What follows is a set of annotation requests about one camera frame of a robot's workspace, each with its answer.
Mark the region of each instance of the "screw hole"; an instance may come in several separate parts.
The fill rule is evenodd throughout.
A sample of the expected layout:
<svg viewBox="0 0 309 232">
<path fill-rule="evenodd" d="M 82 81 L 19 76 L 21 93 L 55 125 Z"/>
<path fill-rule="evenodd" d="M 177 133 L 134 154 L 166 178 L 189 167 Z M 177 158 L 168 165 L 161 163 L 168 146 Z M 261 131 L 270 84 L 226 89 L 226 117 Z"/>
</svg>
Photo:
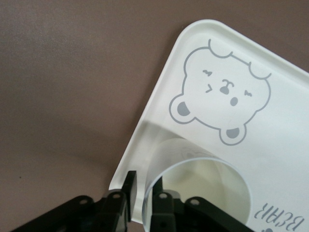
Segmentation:
<svg viewBox="0 0 309 232">
<path fill-rule="evenodd" d="M 88 203 L 88 200 L 87 199 L 83 199 L 79 202 L 79 204 L 87 204 Z"/>
<path fill-rule="evenodd" d="M 168 197 L 168 195 L 166 193 L 161 193 L 159 195 L 159 198 L 161 198 L 161 199 L 166 199 L 167 197 Z"/>
<path fill-rule="evenodd" d="M 117 198 L 120 198 L 121 196 L 120 196 L 120 194 L 116 193 L 116 194 L 114 194 L 112 197 L 113 197 L 114 199 L 117 199 Z"/>
<path fill-rule="evenodd" d="M 198 201 L 197 199 L 192 199 L 192 200 L 190 201 L 190 203 L 191 203 L 192 205 L 199 205 L 199 201 Z"/>
</svg>

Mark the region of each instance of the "white plastic surface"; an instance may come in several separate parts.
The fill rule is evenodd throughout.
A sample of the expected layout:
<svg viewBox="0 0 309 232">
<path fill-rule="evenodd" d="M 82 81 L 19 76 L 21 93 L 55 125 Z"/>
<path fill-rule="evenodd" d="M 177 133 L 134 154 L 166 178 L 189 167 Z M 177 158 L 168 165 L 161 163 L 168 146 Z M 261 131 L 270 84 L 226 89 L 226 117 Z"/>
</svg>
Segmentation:
<svg viewBox="0 0 309 232">
<path fill-rule="evenodd" d="M 240 171 L 253 230 L 309 231 L 308 115 L 308 73 L 220 22 L 197 21 L 178 37 L 110 188 L 137 171 L 141 222 L 154 150 L 184 138 Z"/>
</svg>

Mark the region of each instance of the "bear face print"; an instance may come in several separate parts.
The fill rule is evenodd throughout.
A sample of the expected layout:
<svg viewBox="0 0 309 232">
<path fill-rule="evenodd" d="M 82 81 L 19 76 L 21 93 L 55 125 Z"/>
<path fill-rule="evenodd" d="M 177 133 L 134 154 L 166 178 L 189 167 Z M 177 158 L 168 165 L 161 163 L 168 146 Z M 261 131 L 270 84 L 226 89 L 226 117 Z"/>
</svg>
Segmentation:
<svg viewBox="0 0 309 232">
<path fill-rule="evenodd" d="M 192 51 L 184 62 L 182 93 L 172 99 L 169 112 L 180 124 L 194 120 L 219 131 L 226 145 L 239 144 L 246 124 L 270 99 L 267 78 L 255 75 L 252 63 L 230 52 L 220 56 L 207 47 Z"/>
</svg>

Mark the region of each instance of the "white plastic tray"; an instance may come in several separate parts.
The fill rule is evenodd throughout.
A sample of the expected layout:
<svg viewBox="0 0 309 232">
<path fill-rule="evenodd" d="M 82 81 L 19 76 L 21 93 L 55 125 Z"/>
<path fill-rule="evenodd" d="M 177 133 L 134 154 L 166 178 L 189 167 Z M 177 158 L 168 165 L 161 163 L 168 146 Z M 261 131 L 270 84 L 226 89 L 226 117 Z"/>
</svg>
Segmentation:
<svg viewBox="0 0 309 232">
<path fill-rule="evenodd" d="M 185 138 L 234 165 L 248 182 L 247 225 L 309 231 L 309 74 L 214 20 L 178 37 L 110 189 L 138 174 L 133 220 L 160 142 Z"/>
</svg>

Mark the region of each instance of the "brown background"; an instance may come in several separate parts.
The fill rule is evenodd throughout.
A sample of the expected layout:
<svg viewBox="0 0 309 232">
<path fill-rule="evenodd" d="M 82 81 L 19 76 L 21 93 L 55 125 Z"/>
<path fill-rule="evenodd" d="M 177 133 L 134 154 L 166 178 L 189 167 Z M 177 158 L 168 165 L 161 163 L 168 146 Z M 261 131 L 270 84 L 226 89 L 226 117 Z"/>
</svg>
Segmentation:
<svg viewBox="0 0 309 232">
<path fill-rule="evenodd" d="M 308 72 L 308 9 L 307 0 L 1 1 L 0 231 L 103 195 L 187 25 L 222 21 Z"/>
</svg>

